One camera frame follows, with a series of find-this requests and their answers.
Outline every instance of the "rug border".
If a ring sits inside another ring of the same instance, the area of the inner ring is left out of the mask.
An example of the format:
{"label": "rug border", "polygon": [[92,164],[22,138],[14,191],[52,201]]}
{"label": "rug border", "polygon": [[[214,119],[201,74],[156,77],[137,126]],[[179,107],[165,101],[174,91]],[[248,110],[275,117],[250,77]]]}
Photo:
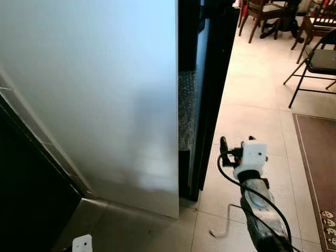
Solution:
{"label": "rug border", "polygon": [[316,221],[317,228],[318,228],[318,231],[319,231],[320,245],[321,245],[322,250],[335,251],[333,249],[328,248],[326,235],[325,235],[324,230],[323,230],[323,223],[322,223],[322,219],[321,219],[321,216],[320,216],[320,206],[319,206],[319,203],[317,201],[317,197],[316,197],[316,193],[315,193],[315,189],[314,189],[314,184],[313,184],[313,181],[312,181],[312,178],[311,178],[309,164],[307,162],[306,151],[305,151],[305,148],[304,148],[303,143],[302,143],[301,131],[300,131],[297,116],[313,117],[313,118],[325,119],[325,120],[330,120],[330,121],[336,121],[336,120],[331,119],[331,118],[317,117],[317,116],[314,116],[314,115],[310,116],[310,115],[307,115],[307,114],[292,113],[292,117],[293,117],[293,121],[294,121],[294,125],[295,125],[295,130],[296,130],[296,136],[298,138],[298,142],[299,142],[299,146],[300,146],[300,152],[301,152],[301,157],[302,157],[302,161],[303,161],[304,171],[305,171],[306,179],[307,179],[307,182],[308,182],[310,197],[311,197],[311,200],[312,200],[312,203],[313,203],[315,221]]}

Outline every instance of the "black cable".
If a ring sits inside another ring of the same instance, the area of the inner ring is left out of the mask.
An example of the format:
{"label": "black cable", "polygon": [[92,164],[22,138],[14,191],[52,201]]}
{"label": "black cable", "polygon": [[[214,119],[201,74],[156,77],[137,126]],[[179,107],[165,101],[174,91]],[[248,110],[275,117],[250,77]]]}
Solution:
{"label": "black cable", "polygon": [[280,215],[283,223],[286,226],[287,236],[288,236],[289,242],[292,243],[292,237],[291,237],[291,232],[290,232],[290,228],[289,228],[288,222],[287,222],[286,218],[284,217],[284,215],[282,214],[282,212],[280,211],[280,209],[277,208],[277,206],[275,204],[273,204],[272,201],[270,201],[267,197],[263,196],[261,193],[258,193],[256,190],[253,190],[252,188],[250,188],[250,187],[248,187],[246,185],[242,185],[239,182],[234,181],[232,178],[230,178],[228,175],[226,175],[224,173],[224,171],[222,170],[222,167],[221,167],[221,164],[220,164],[221,163],[221,159],[223,159],[224,156],[225,156],[225,154],[221,154],[221,155],[219,155],[219,157],[217,159],[217,166],[218,166],[219,172],[224,176],[224,178],[226,178],[230,182],[232,182],[232,183],[240,186],[241,188],[243,188],[243,189],[245,189],[247,191],[250,191],[250,192],[258,195],[260,198],[262,198],[264,201],[266,201]]}
{"label": "black cable", "polygon": [[291,246],[293,249],[295,249],[297,252],[302,252],[300,250],[298,250],[296,247],[294,247],[291,243],[289,243],[288,241],[285,241],[285,240],[282,240],[280,238],[280,236],[270,227],[268,226],[263,220],[261,220],[257,215],[255,215],[252,211],[250,211],[249,209],[247,208],[244,208],[244,207],[241,207],[241,206],[238,206],[238,205],[235,205],[235,204],[229,204],[230,206],[234,206],[234,207],[238,207],[242,210],[244,210],[244,212],[248,212],[250,215],[252,215],[255,219],[257,219],[258,221],[260,221],[262,224],[264,224],[265,227],[267,227],[271,232],[272,234],[278,238],[278,240],[281,242],[281,243],[285,243],[287,246]]}

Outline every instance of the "rug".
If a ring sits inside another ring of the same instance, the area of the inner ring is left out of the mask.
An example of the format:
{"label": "rug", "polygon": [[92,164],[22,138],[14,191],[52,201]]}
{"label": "rug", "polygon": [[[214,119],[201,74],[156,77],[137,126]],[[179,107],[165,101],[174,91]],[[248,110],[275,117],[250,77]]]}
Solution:
{"label": "rug", "polygon": [[293,114],[293,119],[321,247],[323,252],[336,251],[336,120],[303,114]]}

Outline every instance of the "tile floor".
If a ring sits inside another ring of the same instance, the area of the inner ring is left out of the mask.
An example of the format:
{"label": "tile floor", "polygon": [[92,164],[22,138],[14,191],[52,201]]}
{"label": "tile floor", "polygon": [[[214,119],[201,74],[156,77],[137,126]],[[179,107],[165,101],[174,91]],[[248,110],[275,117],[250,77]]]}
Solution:
{"label": "tile floor", "polygon": [[[248,36],[249,18],[241,37],[236,36],[220,107],[211,159],[204,190],[197,203],[181,199],[180,219],[175,220],[106,202],[83,200],[65,228],[53,251],[71,244],[74,237],[93,236],[94,252],[103,251],[255,251],[244,214],[234,209],[226,219],[227,205],[239,203],[239,188],[217,171],[219,138],[230,146],[254,135],[268,145],[265,167],[276,204],[289,221],[293,244],[306,252],[321,251],[319,235],[295,133],[292,112],[336,118],[336,96],[301,91],[288,109],[297,84],[286,77],[295,64],[301,45],[290,50],[294,40],[289,33],[259,39],[256,30],[252,44]],[[324,89],[329,81],[307,80],[306,87]],[[228,236],[215,239],[208,230],[224,230]]]}

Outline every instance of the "black metal chair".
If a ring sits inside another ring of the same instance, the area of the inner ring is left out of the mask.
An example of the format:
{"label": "black metal chair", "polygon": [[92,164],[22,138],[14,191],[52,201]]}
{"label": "black metal chair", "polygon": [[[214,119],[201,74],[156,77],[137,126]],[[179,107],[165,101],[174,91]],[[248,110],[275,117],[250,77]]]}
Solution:
{"label": "black metal chair", "polygon": [[[326,45],[334,45],[333,50],[326,50],[324,49]],[[306,63],[306,67],[304,68],[302,75],[295,75],[296,71]],[[307,58],[298,66],[297,69],[288,77],[288,79],[283,83],[284,85],[292,76],[299,76],[300,81],[299,84],[294,92],[293,98],[289,103],[289,108],[291,108],[295,96],[299,90],[303,91],[311,91],[311,92],[319,92],[319,93],[330,93],[336,95],[335,92],[328,92],[328,91],[320,91],[320,90],[311,90],[311,89],[304,89],[300,88],[301,83],[304,77],[307,78],[316,78],[316,79],[325,79],[325,80],[333,80],[334,82],[326,87],[328,89],[333,84],[336,83],[335,78],[324,78],[324,77],[316,77],[316,76],[306,76],[306,71],[312,72],[314,74],[322,74],[322,75],[335,75],[336,76],[336,29],[332,30],[331,32],[327,33],[321,40],[314,46],[311,50]]]}

